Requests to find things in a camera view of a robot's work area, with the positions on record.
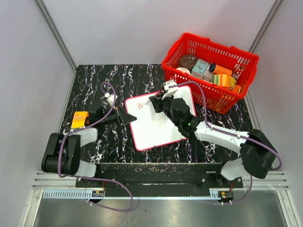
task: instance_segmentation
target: yellow label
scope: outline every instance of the yellow label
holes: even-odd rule
[[[71,128],[78,129],[85,126],[85,119],[89,116],[87,111],[76,111],[72,119]]]

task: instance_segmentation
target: whiteboard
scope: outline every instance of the whiteboard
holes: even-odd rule
[[[130,123],[134,144],[138,151],[159,147],[185,139],[178,128],[162,112],[156,113],[149,97],[158,93],[148,93],[142,96],[128,98],[125,101],[126,111],[137,117]],[[174,98],[183,98],[190,107],[190,112],[196,116],[194,100],[189,86],[179,87]]]
[[[158,64],[185,32],[249,50],[275,0],[44,0],[76,64]]]

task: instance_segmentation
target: white wall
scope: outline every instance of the white wall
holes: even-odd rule
[[[72,69],[33,0],[0,3],[0,226],[15,227]]]
[[[303,1],[285,1],[256,49],[260,60],[250,86],[265,134],[303,220]]]
[[[76,64],[146,64],[184,32],[248,50],[274,0],[44,2]]]

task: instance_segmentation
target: black marble tabletop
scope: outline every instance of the black marble tabletop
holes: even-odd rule
[[[71,90],[61,132],[69,131],[75,111],[88,111],[96,103],[108,108],[100,89],[102,82],[111,83],[118,95],[117,104],[125,110],[124,102],[134,97],[161,89],[164,72],[161,65],[80,65]],[[195,104],[196,114],[204,118],[204,108]],[[209,122],[237,131],[250,131],[252,125],[244,100],[238,101],[225,115],[207,110]],[[203,163],[226,162],[238,157],[235,152],[209,142],[198,140],[175,142],[137,151],[130,126],[107,125],[100,140],[83,148],[85,161],[119,163]]]

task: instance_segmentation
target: orange object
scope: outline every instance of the orange object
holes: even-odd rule
[[[240,91],[241,91],[240,85],[236,85],[236,86],[230,87],[229,89],[230,89],[232,92],[235,92],[235,93],[240,93]]]
[[[184,54],[193,54],[207,62],[214,62],[222,67],[232,69],[237,79],[237,85],[241,87],[240,93],[234,93],[216,84],[210,84],[198,78],[187,76],[176,68],[178,61]],[[219,113],[225,114],[238,100],[243,99],[249,86],[255,78],[259,57],[253,53],[240,50],[234,46],[227,47],[190,33],[184,33],[169,50],[162,62],[165,80],[175,80],[180,84],[186,81],[195,81],[200,84],[206,98],[206,106]],[[199,88],[189,84],[194,101],[203,104]]]
[[[236,86],[236,79],[228,74],[216,74],[213,83],[222,87],[234,87]]]
[[[224,68],[220,65],[216,65],[215,63],[211,64],[209,67],[209,71],[213,74],[227,74],[229,76],[232,76],[232,71]]]
[[[89,113],[87,111],[76,111],[72,119],[71,128],[78,129],[85,126],[88,121]]]

